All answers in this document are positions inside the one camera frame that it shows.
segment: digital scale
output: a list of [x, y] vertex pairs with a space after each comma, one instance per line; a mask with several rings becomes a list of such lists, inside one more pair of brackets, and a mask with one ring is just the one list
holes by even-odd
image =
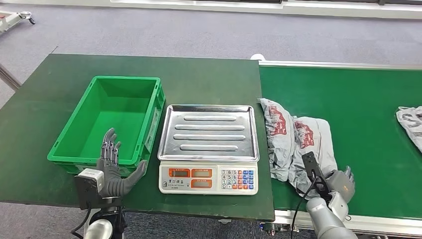
[[162, 193], [256, 194], [259, 150], [253, 107], [168, 106], [158, 159]]

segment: black cable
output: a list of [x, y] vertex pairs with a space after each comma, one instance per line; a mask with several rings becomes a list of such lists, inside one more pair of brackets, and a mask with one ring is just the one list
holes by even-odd
[[81, 228], [88, 220], [88, 216], [91, 214], [91, 205], [88, 204], [88, 211], [87, 214], [85, 215], [84, 220], [81, 222], [81, 224], [79, 224], [79, 226], [75, 227], [75, 229], [71, 230], [70, 233], [74, 236], [76, 236], [79, 239], [84, 239], [83, 236], [81, 236], [79, 233], [77, 233], [76, 231], [79, 230], [79, 228]]
[[305, 192], [304, 196], [301, 197], [301, 200], [299, 201], [298, 206], [296, 207], [295, 215], [293, 216], [292, 227], [290, 228], [290, 239], [293, 239], [293, 229], [295, 228], [295, 220], [296, 220], [296, 215], [298, 214], [299, 207], [301, 206], [304, 198], [308, 195], [309, 191], [314, 187], [315, 182], [317, 182], [317, 177], [315, 177], [315, 173], [312, 172], [312, 174], [314, 175], [314, 180], [312, 181], [308, 190]]

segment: green plastic crate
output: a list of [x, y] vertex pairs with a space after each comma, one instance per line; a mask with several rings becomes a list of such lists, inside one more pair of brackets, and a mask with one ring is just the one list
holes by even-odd
[[151, 156], [164, 101], [160, 78], [95, 76], [47, 158], [72, 174], [95, 168], [113, 127], [121, 141], [120, 172], [128, 176]]

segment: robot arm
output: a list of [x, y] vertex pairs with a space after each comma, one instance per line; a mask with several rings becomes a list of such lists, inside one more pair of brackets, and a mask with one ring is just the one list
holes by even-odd
[[[79, 207], [88, 209], [84, 221], [71, 233], [82, 239], [122, 239], [127, 227], [124, 219], [122, 197], [145, 174], [147, 161], [139, 162], [135, 171], [122, 179], [118, 167], [120, 142], [115, 143], [114, 129], [107, 131], [101, 146], [101, 156], [96, 169], [87, 168], [75, 176]], [[84, 237], [76, 231], [84, 227]]]
[[355, 193], [355, 182], [350, 167], [346, 171], [334, 171], [325, 180], [314, 154], [302, 157], [308, 177], [314, 180], [319, 177], [320, 186], [316, 187], [321, 198], [312, 198], [306, 205], [312, 225], [318, 239], [357, 239], [357, 236], [347, 229], [343, 221], [349, 209], [347, 203]]
[[357, 239], [343, 222], [328, 208], [322, 198], [312, 198], [306, 204], [318, 239]]

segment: plastic bag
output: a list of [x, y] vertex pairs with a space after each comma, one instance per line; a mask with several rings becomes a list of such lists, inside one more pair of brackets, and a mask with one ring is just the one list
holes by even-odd
[[405, 128], [409, 138], [422, 152], [422, 106], [418, 108], [399, 107], [396, 117]]
[[[332, 148], [331, 131], [327, 121], [310, 117], [293, 118], [295, 133], [295, 151], [293, 162], [289, 168], [289, 182], [296, 188], [296, 192], [303, 196], [311, 186], [302, 155], [314, 152], [316, 161], [321, 172], [327, 175], [332, 170], [337, 170], [337, 163]], [[306, 199], [319, 197], [315, 189], [312, 189]]]
[[271, 177], [287, 181], [294, 151], [293, 119], [279, 103], [258, 99], [264, 110]]

